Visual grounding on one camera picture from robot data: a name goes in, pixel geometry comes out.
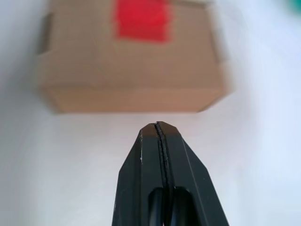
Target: teal object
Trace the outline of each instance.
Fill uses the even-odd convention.
[[[301,0],[291,0],[291,2],[293,9],[301,13]]]

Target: white surface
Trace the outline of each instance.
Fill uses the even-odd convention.
[[[198,114],[54,115],[28,79],[36,40],[24,40],[0,89],[1,225],[110,225],[118,170],[138,130],[160,120],[207,166],[231,226],[301,225],[301,68],[236,6],[222,17],[236,91]]]

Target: brown cardboard box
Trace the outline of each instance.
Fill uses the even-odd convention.
[[[60,112],[199,112],[225,94],[204,4],[171,3],[164,43],[116,38],[115,4],[51,2],[39,74]]]

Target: cardboard box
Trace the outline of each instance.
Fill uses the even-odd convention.
[[[161,40],[122,37],[117,3],[51,2],[39,75],[59,112],[199,112],[225,95],[203,3],[168,3]]]

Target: red tape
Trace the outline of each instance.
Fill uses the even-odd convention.
[[[118,37],[167,41],[167,0],[117,0]]]

